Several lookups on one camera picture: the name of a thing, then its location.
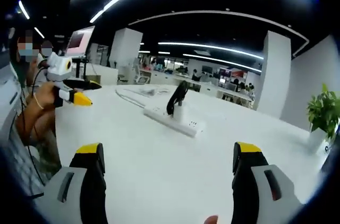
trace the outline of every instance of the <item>bracelet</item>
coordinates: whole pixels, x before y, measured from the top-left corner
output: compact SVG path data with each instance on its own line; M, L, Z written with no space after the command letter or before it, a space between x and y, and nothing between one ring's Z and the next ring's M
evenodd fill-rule
M40 103L38 102L38 99L37 99L37 97L36 97L36 94L35 93L33 93L33 96L34 96L34 99L36 100L36 102L37 102L37 104L38 104L38 106L40 107L40 109L41 110L43 110L44 108L40 105Z

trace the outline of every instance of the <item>black ceiling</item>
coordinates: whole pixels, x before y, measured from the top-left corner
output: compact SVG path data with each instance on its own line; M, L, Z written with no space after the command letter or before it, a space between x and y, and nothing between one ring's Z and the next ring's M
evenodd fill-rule
M73 30L87 27L90 19L110 0L22 0L31 19L21 22L36 26L52 42L54 35L69 36ZM8 0L4 13L17 4ZM183 11L223 11L250 14L274 21L309 39L310 43L298 54L311 48L329 34L330 23L324 15L320 0L120 0L97 21L92 40L112 44L117 29L129 27L143 32L143 42L154 49L158 41L194 42L261 52L268 30L291 38L292 52L305 40L271 23L242 16L216 13L172 15L141 21L160 14Z

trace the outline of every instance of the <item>finger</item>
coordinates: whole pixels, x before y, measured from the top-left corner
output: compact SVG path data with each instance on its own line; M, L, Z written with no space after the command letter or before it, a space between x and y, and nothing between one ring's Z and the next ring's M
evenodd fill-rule
M205 220L204 224L217 224L217 220L218 220L217 215L210 216Z

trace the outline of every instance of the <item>desk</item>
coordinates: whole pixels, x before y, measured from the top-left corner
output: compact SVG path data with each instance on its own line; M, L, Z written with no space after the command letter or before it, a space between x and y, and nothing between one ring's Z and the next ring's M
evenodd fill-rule
M80 146L103 143L108 223L203 224L214 214L219 215L219 223L230 223L235 141L260 147L268 162L293 181L302 203L314 191L316 173L326 156L307 154L307 131L188 91L185 102L206 122L205 130L193 139L144 116L142 108L117 96L118 87L140 85L86 91L91 107L64 105L56 109L62 165L70 164ZM168 99L160 96L157 101Z

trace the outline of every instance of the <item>power outlet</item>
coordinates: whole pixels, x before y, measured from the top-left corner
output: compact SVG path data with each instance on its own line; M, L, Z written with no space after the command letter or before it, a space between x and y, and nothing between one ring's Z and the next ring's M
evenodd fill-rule
M198 132L203 132L203 122L191 117L190 112L186 119L180 122L168 115L165 108L157 106L146 106L143 113L151 119L191 137L195 137Z

